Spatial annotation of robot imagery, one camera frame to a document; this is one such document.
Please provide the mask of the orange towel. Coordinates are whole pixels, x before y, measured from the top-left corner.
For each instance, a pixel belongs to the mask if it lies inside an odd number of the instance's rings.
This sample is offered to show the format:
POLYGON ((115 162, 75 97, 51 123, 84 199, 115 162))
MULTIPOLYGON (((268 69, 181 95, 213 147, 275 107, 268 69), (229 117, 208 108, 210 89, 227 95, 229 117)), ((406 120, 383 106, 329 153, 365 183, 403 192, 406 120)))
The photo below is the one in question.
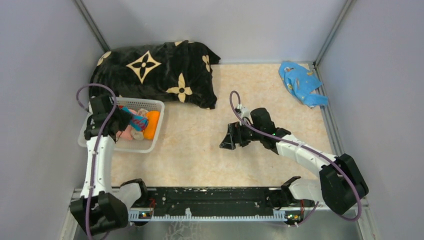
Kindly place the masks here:
POLYGON ((147 140, 153 140, 154 136, 156 134, 156 129, 158 126, 158 122, 160 119, 160 112, 159 111, 149 111, 146 114, 146 118, 148 120, 148 124, 146 128, 143 131, 143 137, 147 140))

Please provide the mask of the striped rabbit print towel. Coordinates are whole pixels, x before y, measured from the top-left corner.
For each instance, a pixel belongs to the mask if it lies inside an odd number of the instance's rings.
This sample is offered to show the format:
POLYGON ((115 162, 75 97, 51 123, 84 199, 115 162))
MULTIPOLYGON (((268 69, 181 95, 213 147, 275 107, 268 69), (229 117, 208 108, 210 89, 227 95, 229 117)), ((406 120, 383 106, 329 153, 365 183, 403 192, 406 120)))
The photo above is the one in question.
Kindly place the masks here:
MULTIPOLYGON (((148 110, 140 108, 136 115, 146 117, 148 112, 148 110)), ((134 127, 131 128, 130 134, 134 140, 142 141, 144 139, 144 133, 142 131, 137 131, 134 127)))

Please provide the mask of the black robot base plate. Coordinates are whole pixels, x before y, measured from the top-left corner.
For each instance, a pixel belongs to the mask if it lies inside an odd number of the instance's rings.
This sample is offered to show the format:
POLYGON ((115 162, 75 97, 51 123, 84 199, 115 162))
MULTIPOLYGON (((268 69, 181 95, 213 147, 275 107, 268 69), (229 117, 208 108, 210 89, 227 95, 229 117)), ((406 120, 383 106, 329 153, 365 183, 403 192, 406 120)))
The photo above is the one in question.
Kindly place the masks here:
POLYGON ((311 207, 311 200, 289 199, 280 187, 150 187, 133 207, 164 216, 182 215, 189 208, 195 216, 270 215, 272 209, 311 207))

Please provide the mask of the red blue cloth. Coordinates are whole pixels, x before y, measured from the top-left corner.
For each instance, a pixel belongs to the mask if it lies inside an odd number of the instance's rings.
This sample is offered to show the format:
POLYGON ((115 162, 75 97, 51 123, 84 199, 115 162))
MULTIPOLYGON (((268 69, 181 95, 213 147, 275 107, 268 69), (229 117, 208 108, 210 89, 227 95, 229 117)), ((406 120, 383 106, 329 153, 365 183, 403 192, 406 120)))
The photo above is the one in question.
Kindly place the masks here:
MULTIPOLYGON (((120 106, 119 107, 121 110, 123 110, 122 108, 128 108, 125 106, 120 106)), ((143 116, 139 116, 139 115, 132 115, 131 114, 131 120, 129 122, 131 124, 132 127, 134 127, 137 131, 144 131, 148 124, 149 124, 149 120, 147 117, 143 117, 143 116)))

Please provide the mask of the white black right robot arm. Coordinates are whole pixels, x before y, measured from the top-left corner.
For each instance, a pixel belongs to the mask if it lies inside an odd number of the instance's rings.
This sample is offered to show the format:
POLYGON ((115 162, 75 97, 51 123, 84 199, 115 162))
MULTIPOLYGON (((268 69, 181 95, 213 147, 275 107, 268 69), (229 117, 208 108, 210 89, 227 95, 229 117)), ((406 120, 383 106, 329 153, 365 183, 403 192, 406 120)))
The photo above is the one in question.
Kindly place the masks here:
POLYGON ((309 200, 325 203, 334 213, 343 215, 368 195, 368 185, 349 154, 337 156, 306 144, 287 129, 276 127, 264 107, 249 111, 238 105, 233 111, 238 121, 228 124, 221 149, 260 142, 265 149, 293 160, 317 177, 293 176, 287 180, 281 186, 281 199, 287 206, 309 200))

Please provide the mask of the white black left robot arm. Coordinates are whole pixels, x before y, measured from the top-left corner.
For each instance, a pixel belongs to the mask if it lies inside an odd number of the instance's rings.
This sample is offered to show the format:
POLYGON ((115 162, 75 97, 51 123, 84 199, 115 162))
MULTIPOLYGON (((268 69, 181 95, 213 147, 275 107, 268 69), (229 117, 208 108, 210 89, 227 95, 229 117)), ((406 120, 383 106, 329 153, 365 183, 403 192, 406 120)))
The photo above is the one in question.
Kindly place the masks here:
POLYGON ((146 206, 150 193, 140 178, 124 182, 117 192, 111 184, 117 133, 129 125, 130 113, 120 109, 117 100, 107 94, 90 99, 89 109, 83 132, 87 147, 85 183, 79 199, 70 203, 70 212, 91 240, 95 235, 126 227, 131 207, 146 206))

